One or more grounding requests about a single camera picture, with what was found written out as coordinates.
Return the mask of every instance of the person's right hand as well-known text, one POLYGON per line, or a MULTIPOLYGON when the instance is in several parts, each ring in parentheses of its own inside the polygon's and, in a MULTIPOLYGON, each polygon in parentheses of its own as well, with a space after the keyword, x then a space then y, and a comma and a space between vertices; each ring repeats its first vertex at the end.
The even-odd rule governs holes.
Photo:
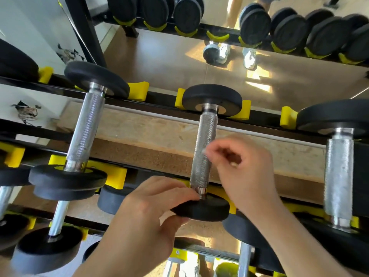
POLYGON ((282 205, 268 150, 250 138, 232 137, 214 140, 204 153, 217 168, 229 198, 249 219, 260 215, 263 207, 282 205))

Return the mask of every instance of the person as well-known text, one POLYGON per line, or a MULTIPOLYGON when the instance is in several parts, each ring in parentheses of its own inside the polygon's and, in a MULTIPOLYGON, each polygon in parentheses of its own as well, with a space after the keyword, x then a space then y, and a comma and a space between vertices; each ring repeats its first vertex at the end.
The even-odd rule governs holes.
MULTIPOLYGON (((269 151, 251 139, 226 138, 211 142, 204 153, 229 198, 270 243, 288 277, 351 276, 284 207, 269 151)), ((188 200, 199 200, 199 195, 178 180, 155 176, 143 182, 123 200, 74 277, 148 274, 169 257, 175 233, 188 221, 171 215, 160 224, 159 218, 188 200)))

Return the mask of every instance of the hand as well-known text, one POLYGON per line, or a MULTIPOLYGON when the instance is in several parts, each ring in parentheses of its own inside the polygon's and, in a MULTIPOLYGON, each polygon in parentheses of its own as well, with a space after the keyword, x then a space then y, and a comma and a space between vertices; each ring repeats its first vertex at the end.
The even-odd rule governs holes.
POLYGON ((144 276, 172 252, 175 233, 187 218, 164 212, 199 195, 178 180, 154 176, 122 202, 91 256, 75 276, 144 276))
POLYGON ((229 198, 249 219, 259 216, 260 208, 282 205, 268 150, 247 137, 233 137, 214 140, 204 153, 217 168, 229 198))

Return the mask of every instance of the forearm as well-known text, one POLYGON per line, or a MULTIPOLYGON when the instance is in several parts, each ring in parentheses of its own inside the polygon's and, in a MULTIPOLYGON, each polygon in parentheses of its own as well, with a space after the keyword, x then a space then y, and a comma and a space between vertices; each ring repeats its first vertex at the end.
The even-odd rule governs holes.
POLYGON ((264 235, 288 277, 351 276, 282 203, 264 205, 249 219, 264 235))

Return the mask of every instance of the person's left hand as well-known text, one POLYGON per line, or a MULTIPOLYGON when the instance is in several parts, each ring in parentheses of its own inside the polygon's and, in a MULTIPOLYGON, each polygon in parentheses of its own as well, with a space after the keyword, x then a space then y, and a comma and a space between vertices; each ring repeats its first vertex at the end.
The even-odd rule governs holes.
POLYGON ((161 225, 164 212, 199 195, 181 181, 154 176, 122 202, 90 257, 74 276, 141 277, 172 252, 175 233, 187 218, 172 215, 161 225))

